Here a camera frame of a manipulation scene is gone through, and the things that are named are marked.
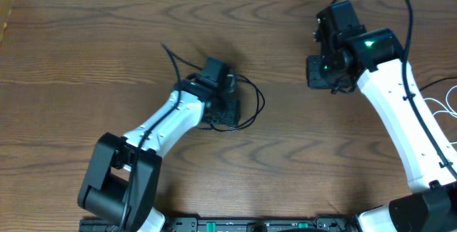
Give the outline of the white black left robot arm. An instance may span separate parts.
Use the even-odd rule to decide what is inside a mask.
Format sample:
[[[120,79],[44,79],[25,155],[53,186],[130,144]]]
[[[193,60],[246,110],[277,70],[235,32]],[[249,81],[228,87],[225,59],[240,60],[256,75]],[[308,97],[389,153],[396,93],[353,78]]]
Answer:
[[[209,58],[202,71],[179,80],[166,103],[123,136],[96,142],[77,203],[121,231],[161,231],[166,217],[154,208],[161,163],[178,140],[200,123],[235,126],[240,102],[236,73]]]

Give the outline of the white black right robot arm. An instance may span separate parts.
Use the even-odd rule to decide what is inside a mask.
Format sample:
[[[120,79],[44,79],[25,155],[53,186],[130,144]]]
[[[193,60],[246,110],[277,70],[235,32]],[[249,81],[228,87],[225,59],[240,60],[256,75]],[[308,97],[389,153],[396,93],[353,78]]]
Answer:
[[[368,32],[350,1],[316,16],[321,53],[306,59],[311,89],[360,89],[401,157],[412,194],[364,211],[360,231],[454,231],[456,150],[433,117],[392,30]]]

